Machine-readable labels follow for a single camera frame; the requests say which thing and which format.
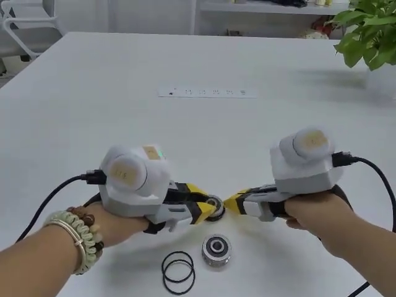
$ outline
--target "ball bearing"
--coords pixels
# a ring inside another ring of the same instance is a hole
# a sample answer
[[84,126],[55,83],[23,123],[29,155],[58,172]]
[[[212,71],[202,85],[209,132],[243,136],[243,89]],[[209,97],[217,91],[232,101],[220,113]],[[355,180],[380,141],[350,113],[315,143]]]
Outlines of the ball bearing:
[[209,217],[207,217],[206,220],[209,222],[219,221],[219,219],[221,219],[225,213],[225,207],[223,201],[219,197],[215,195],[211,195],[206,200],[206,203],[216,207],[216,211],[213,214],[211,214]]
[[214,234],[205,238],[202,257],[212,267],[223,267],[231,257],[231,244],[227,237]]

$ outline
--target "white tabletop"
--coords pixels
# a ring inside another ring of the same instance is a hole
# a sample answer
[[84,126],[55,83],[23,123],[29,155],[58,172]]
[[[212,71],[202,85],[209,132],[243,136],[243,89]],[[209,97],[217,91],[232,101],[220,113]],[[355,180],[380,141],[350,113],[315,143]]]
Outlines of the white tabletop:
[[[348,69],[332,44],[66,35],[0,89],[0,248],[13,243],[52,189],[97,168],[113,144],[158,143],[175,180],[226,199],[271,183],[273,142],[320,124],[334,133],[339,150],[372,160],[396,186],[396,107],[367,95],[365,68]],[[243,86],[258,90],[259,98],[158,98],[164,85]],[[391,226],[389,198],[373,170],[352,166],[340,184],[360,215]],[[40,222],[96,192],[83,182],[67,187]],[[209,270],[201,259],[203,239],[212,233],[227,236],[233,247],[222,272]],[[197,280],[188,296],[346,296],[363,282],[310,234],[289,230],[282,220],[261,223],[227,214],[218,223],[171,235],[141,234],[106,250],[97,266],[72,277],[60,296],[168,296],[160,263],[175,250],[195,260]],[[361,296],[379,294],[370,288]]]

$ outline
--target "white shelf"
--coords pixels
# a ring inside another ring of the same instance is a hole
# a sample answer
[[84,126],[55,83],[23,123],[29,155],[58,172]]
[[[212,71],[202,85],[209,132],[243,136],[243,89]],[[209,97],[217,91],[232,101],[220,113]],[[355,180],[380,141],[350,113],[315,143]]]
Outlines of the white shelf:
[[315,14],[315,15],[336,15],[341,11],[346,11],[349,4],[332,4],[329,7],[318,6],[309,2],[308,6],[297,8],[293,6],[281,6],[271,2],[248,1],[244,4],[203,2],[200,5],[201,11],[218,12],[255,12],[264,14]]

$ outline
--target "cable plug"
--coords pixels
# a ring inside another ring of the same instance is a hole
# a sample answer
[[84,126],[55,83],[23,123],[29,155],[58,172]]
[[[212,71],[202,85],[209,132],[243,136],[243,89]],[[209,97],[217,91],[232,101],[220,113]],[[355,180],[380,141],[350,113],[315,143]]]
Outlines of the cable plug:
[[106,184],[107,176],[103,170],[88,170],[83,176],[83,180],[86,181],[87,184]]
[[350,152],[338,152],[332,155],[333,167],[349,166],[359,162]]

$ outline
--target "forearm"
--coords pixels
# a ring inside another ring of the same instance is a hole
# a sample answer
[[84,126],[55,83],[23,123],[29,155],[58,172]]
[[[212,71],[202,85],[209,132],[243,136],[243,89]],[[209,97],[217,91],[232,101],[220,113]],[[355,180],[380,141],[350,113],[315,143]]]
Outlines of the forearm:
[[396,234],[357,216],[345,223],[336,232],[323,234],[325,242],[382,295],[396,296]]
[[0,252],[0,295],[54,297],[78,264],[72,237],[59,226],[47,226]]

